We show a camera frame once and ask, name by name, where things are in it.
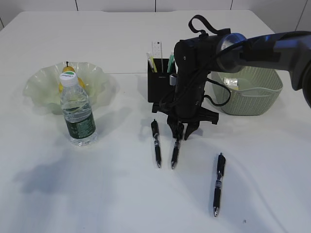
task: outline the black pen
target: black pen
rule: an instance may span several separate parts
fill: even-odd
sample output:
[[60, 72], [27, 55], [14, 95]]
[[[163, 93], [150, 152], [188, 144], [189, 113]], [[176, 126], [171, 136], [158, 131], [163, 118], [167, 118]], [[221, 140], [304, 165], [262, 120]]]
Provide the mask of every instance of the black pen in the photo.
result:
[[220, 209], [220, 197], [222, 193], [222, 179], [225, 173], [225, 157], [222, 153], [218, 156], [217, 162], [217, 180], [215, 183], [215, 191], [214, 191], [214, 216], [217, 217]]
[[151, 129], [152, 129], [152, 137], [155, 139], [155, 160], [157, 163], [157, 167], [161, 167], [161, 150], [160, 150], [160, 143], [159, 143], [159, 127], [157, 125], [157, 121], [153, 120], [151, 122]]
[[172, 169], [175, 168], [176, 164], [177, 164], [177, 160], [178, 160], [178, 154], [179, 154], [179, 148], [180, 148], [180, 140], [183, 137], [183, 131], [184, 131], [184, 124], [179, 123], [177, 125], [177, 138], [176, 138], [176, 142], [174, 144], [174, 149], [173, 149], [173, 155], [172, 155], [172, 161], [171, 161], [171, 166]]

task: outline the ruler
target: ruler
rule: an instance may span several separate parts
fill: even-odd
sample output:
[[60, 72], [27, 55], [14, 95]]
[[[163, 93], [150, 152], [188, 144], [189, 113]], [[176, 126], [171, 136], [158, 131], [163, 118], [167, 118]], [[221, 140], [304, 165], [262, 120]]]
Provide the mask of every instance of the ruler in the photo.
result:
[[153, 41], [152, 42], [152, 56], [154, 58], [161, 59], [161, 70], [163, 71], [163, 53], [162, 53], [162, 42], [161, 41]]

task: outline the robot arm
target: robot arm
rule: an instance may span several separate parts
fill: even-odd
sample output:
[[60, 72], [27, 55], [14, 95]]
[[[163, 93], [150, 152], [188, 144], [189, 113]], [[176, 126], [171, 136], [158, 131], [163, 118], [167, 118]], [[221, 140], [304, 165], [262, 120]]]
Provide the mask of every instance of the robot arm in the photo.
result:
[[[223, 37], [218, 49], [241, 40], [240, 34]], [[233, 73], [243, 66], [286, 70], [294, 90], [303, 89], [311, 107], [311, 33], [291, 32], [263, 35], [245, 40], [245, 43], [221, 56], [217, 61], [221, 72]]]
[[[196, 30], [192, 20], [199, 19], [212, 33]], [[153, 112], [168, 115], [168, 125], [173, 137], [179, 123], [187, 123], [185, 140], [198, 129], [200, 121], [218, 122], [218, 113], [203, 108], [204, 87], [211, 71], [235, 73], [244, 66], [287, 70], [294, 90], [303, 89], [311, 107], [311, 32], [290, 32], [263, 35], [246, 39], [242, 34], [231, 33], [230, 29], [216, 30], [208, 21], [194, 16], [189, 22], [195, 38], [180, 40], [174, 48], [178, 66], [177, 82], [170, 101], [163, 97], [154, 104]]]

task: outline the white wall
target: white wall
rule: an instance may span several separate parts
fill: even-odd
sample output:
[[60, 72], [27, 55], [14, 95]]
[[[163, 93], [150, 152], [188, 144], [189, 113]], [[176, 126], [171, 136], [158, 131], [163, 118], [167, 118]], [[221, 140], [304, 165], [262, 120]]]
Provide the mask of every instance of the white wall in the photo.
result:
[[156, 0], [156, 11], [230, 10], [231, 0]]
[[79, 10], [154, 12], [155, 0], [77, 0]]
[[295, 31], [306, 0], [233, 0], [232, 10], [249, 9], [276, 33]]
[[311, 0], [308, 0], [306, 8], [302, 14], [297, 30], [311, 31]]
[[76, 4], [74, 0], [0, 0], [4, 26], [22, 11], [76, 11]]
[[[253, 11], [275, 32], [294, 31], [307, 0], [233, 0], [232, 9]], [[79, 10], [153, 12], [230, 9], [232, 0], [77, 0]], [[22, 11], [75, 11], [75, 0], [0, 0], [0, 17], [6, 26]], [[311, 0], [298, 26], [310, 30]]]

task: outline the black strap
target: black strap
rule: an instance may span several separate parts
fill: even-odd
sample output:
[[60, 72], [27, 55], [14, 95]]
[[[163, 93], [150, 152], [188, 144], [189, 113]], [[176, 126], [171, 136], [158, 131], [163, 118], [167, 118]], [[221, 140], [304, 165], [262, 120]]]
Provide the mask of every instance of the black strap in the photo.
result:
[[221, 29], [221, 30], [217, 30], [215, 28], [213, 28], [213, 26], [208, 22], [208, 20], [206, 18], [204, 18], [202, 15], [195, 15], [194, 17], [192, 17], [192, 19], [189, 21], [188, 26], [190, 28], [190, 30], [193, 33], [201, 33], [201, 34], [207, 34], [205, 30], [196, 30], [192, 24], [193, 19], [198, 19], [200, 20], [204, 26], [213, 34], [216, 35], [226, 35], [226, 34], [230, 34], [231, 30], [229, 28], [225, 28], [225, 29]]
[[207, 78], [207, 81], [210, 82], [210, 83], [212, 83], [212, 84], [215, 84], [215, 85], [218, 85], [218, 86], [223, 87], [225, 90], [228, 91], [229, 97], [228, 97], [228, 99], [227, 99], [225, 102], [223, 102], [223, 103], [215, 103], [215, 102], [212, 100], [211, 96], [209, 96], [209, 95], [204, 95], [204, 98], [208, 98], [209, 101], [210, 101], [214, 106], [217, 106], [217, 107], [221, 107], [221, 106], [224, 106], [225, 104], [227, 104], [227, 103], [229, 102], [230, 98], [231, 98], [231, 91], [230, 91], [230, 89], [229, 89], [227, 86], [225, 86], [225, 85], [223, 85], [223, 84], [221, 84], [221, 83], [219, 83], [219, 82], [217, 82], [217, 81], [214, 81], [214, 80], [212, 80], [212, 79]]

